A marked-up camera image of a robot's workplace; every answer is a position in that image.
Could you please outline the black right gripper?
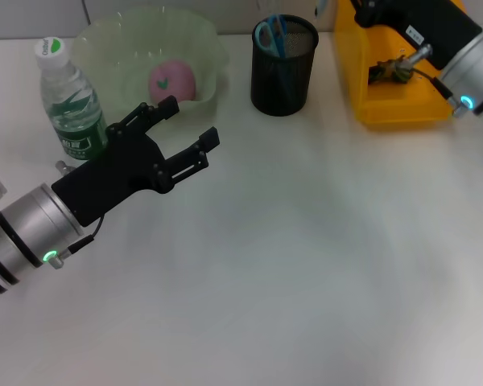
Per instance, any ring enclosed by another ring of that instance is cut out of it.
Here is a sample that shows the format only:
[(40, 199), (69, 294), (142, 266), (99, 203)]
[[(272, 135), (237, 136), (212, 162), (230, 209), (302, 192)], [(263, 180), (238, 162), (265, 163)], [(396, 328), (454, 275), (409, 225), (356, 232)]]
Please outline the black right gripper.
[(483, 28), (449, 0), (350, 0), (363, 28), (387, 26), (412, 47), (431, 45), (429, 63), (441, 70)]

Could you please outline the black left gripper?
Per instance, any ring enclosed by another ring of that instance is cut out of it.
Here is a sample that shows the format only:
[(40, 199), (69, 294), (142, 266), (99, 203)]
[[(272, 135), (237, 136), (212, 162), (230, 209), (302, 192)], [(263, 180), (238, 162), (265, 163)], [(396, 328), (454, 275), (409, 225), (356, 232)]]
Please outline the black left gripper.
[(208, 167), (207, 153), (220, 145), (211, 127), (188, 148), (165, 159), (147, 131), (180, 111), (174, 96), (156, 106), (139, 104), (108, 131), (122, 131), (95, 158), (52, 184), (52, 190), (81, 226), (114, 209), (133, 194), (152, 190), (160, 194)]

